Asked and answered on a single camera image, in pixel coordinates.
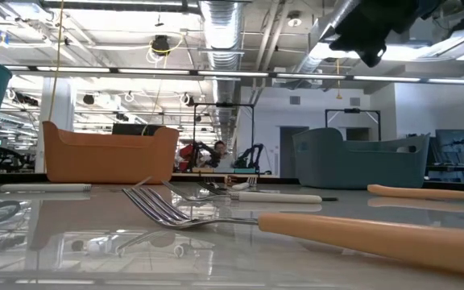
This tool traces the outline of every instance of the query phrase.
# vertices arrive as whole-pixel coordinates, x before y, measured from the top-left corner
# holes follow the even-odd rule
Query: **utensil handle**
[[[91,184],[4,184],[2,192],[84,192]]]
[[[383,197],[464,199],[464,192],[458,190],[391,188],[377,184],[370,184],[368,185],[368,191]]]
[[[304,203],[304,204],[321,203],[321,197],[319,196],[302,195],[302,194],[236,192],[236,193],[231,193],[230,197],[232,200],[235,200],[235,201],[287,202],[287,203]]]
[[[261,213],[259,228],[464,273],[464,230],[294,213]]]

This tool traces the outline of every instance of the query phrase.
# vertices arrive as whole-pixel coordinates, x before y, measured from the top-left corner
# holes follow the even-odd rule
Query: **table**
[[[194,183],[176,185],[195,194],[200,191]],[[340,201],[322,205],[190,203],[164,186],[151,187],[195,218],[255,218],[262,212],[290,212],[464,228],[461,201],[410,202],[364,191],[258,186],[284,193],[338,197]],[[27,237],[26,245],[0,252],[0,285],[7,282],[26,289],[45,289],[47,285],[72,289],[76,284],[98,290],[464,289],[461,275],[264,233],[256,226],[161,229],[136,209],[118,191],[120,188],[96,185],[89,200],[24,201],[23,214],[0,225],[0,237],[7,236],[6,230],[16,225],[16,233]],[[83,242],[83,251],[75,251],[80,250],[76,241]]]

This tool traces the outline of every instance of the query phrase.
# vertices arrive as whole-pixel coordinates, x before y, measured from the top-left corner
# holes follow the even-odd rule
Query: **column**
[[[50,114],[53,93],[52,77],[45,77],[42,87],[39,116],[39,140],[37,142],[37,156],[35,157],[35,172],[46,172],[44,164],[44,135],[42,122],[47,121]],[[73,131],[73,119],[77,90],[70,79],[59,78],[56,82],[55,101],[52,108],[52,122],[62,130]]]

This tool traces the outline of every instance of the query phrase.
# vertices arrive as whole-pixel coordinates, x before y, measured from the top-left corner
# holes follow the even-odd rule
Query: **white wall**
[[[395,85],[387,85],[373,93],[370,97],[370,105],[373,110],[379,110],[381,114],[381,139],[396,139]]]
[[[397,135],[464,129],[464,85],[395,84]]]
[[[248,102],[251,95],[250,87],[242,87],[242,101]],[[350,108],[350,97],[360,97],[360,109],[370,108],[370,96],[361,89],[342,89],[342,100],[336,96],[338,91],[331,89],[322,92],[319,89],[288,89],[266,88],[255,107],[255,143],[265,146],[259,166],[261,172],[270,170],[279,174],[280,157],[280,127],[281,126],[308,126],[318,128],[325,126],[325,109]],[[289,105],[289,96],[300,96],[300,106]],[[331,123],[344,132],[347,127],[369,127],[376,132],[377,124],[365,114],[340,113]],[[238,150],[245,151],[251,146],[251,119],[242,112],[238,123]]]

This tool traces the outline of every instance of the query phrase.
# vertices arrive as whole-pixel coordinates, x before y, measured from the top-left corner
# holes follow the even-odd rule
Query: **fork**
[[[253,202],[283,202],[283,203],[302,203],[302,204],[319,204],[322,201],[329,201],[330,198],[321,198],[319,196],[303,195],[303,194],[279,194],[279,193],[253,193],[253,192],[232,192],[222,191],[215,189],[212,185],[202,183],[201,187],[209,190],[216,196],[211,197],[191,197],[190,194],[185,193],[182,189],[177,188],[175,185],[167,181],[162,183],[174,193],[183,197],[187,201],[206,201],[215,197],[229,197],[232,201],[253,201]]]
[[[464,273],[464,230],[298,213],[260,213],[258,219],[201,220],[182,213],[151,188],[124,188],[122,191],[155,223],[173,230],[219,222],[259,226],[265,232]]]

